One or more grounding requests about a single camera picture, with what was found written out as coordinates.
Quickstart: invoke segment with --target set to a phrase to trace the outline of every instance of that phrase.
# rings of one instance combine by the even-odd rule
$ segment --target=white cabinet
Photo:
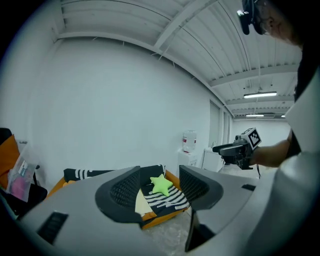
[[[202,169],[217,173],[223,166],[224,160],[221,158],[221,155],[212,151],[212,147],[208,147],[204,150]]]

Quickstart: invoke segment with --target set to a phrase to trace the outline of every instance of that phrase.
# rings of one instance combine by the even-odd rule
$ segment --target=white ceiling
[[[253,28],[244,35],[237,18],[241,8],[241,0],[60,0],[58,38],[139,45],[191,73],[235,118],[283,115],[294,103],[301,51]],[[244,99],[268,91],[278,96]]]

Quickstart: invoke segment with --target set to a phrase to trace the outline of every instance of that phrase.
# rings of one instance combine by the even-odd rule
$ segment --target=ceiling light
[[[270,91],[270,92],[258,92],[258,93],[251,93],[251,94],[245,94],[243,97],[245,99],[249,98],[258,98],[258,97],[270,97],[270,96],[276,96],[276,91]]]
[[[265,115],[264,114],[246,114],[245,115],[247,118],[262,118]]]

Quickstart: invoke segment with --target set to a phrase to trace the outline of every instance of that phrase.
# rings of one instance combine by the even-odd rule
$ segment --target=green star toy
[[[154,187],[152,189],[152,193],[162,193],[166,197],[169,196],[168,188],[170,188],[173,183],[165,178],[163,174],[161,174],[159,177],[150,177],[150,180],[154,184]]]

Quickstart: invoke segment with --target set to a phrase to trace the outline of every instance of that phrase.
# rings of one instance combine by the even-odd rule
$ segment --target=clear plastic bag
[[[39,159],[37,155],[33,152],[29,143],[27,143],[20,152],[20,156],[15,162],[13,169],[8,174],[6,192],[27,202],[30,185],[38,163]]]

